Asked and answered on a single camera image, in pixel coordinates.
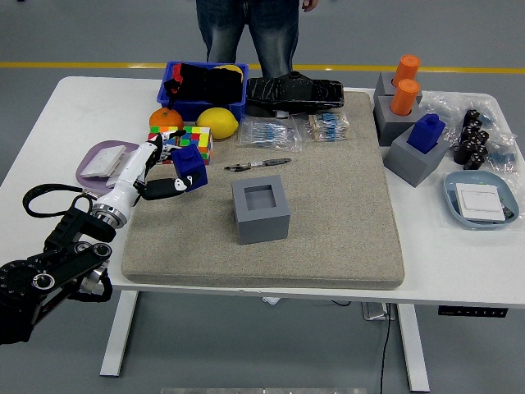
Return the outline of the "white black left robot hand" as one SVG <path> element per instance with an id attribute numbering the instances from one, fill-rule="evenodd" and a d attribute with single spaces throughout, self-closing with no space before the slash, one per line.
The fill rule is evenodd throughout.
<path id="1" fill-rule="evenodd" d="M 166 141 L 184 134 L 184 130 L 159 132 L 141 144 L 131 154 L 112 191 L 97 199 L 92 214 L 121 215 L 121 221 L 124 222 L 139 198 L 155 200 L 174 197 L 188 192 L 191 187 L 197 187 L 200 181 L 205 181 L 205 166 L 198 151 L 190 147 L 165 144 Z M 197 162 L 178 178 L 147 182 L 145 177 L 148 171 L 172 152 L 195 158 Z"/>

